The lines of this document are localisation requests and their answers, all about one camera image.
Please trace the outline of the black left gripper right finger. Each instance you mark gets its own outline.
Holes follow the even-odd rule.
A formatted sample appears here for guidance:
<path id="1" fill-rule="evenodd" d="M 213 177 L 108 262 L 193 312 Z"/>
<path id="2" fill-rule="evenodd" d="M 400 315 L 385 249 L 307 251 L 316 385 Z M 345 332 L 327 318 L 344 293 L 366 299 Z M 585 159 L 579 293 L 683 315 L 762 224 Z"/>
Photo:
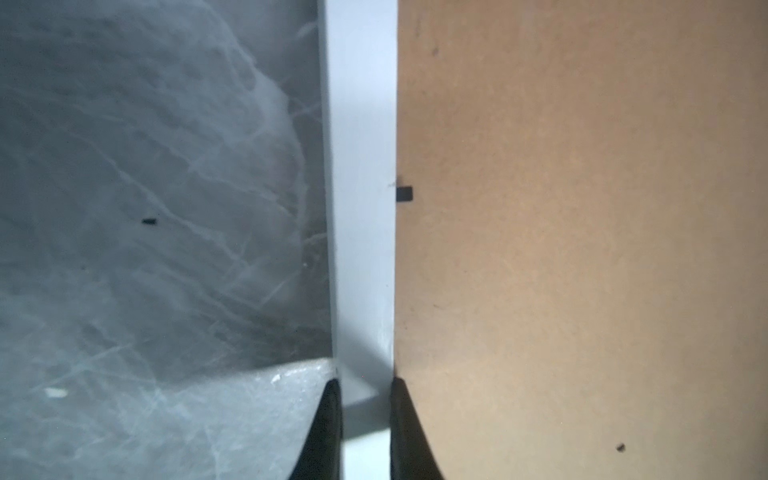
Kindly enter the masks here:
<path id="1" fill-rule="evenodd" d="M 395 377 L 390 391 L 390 478 L 443 480 L 406 382 Z"/>

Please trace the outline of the brown backing board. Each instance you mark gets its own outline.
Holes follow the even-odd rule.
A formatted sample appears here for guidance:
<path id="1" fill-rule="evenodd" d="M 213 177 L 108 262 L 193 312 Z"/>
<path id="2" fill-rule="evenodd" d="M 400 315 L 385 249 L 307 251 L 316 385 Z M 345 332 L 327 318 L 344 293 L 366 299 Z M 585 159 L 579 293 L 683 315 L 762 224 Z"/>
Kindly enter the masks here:
<path id="1" fill-rule="evenodd" d="M 767 475 L 767 5 L 404 1 L 396 364 L 448 479 Z"/>

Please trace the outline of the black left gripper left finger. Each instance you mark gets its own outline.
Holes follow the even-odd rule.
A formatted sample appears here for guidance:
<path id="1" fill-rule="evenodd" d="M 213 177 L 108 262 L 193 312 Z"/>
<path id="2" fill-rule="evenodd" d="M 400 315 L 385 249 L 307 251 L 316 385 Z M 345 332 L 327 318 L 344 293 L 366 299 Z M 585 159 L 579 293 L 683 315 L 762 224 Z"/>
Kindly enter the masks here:
<path id="1" fill-rule="evenodd" d="M 339 480 L 342 401 L 340 383 L 328 381 L 289 480 Z"/>

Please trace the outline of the white picture frame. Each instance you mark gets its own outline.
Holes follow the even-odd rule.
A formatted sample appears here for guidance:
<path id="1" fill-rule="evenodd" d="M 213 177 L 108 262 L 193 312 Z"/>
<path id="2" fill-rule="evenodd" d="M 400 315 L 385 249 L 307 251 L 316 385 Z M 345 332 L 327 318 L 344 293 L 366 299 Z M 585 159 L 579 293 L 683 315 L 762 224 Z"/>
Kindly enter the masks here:
<path id="1" fill-rule="evenodd" d="M 398 5 L 320 5 L 332 344 L 341 475 L 390 475 Z"/>

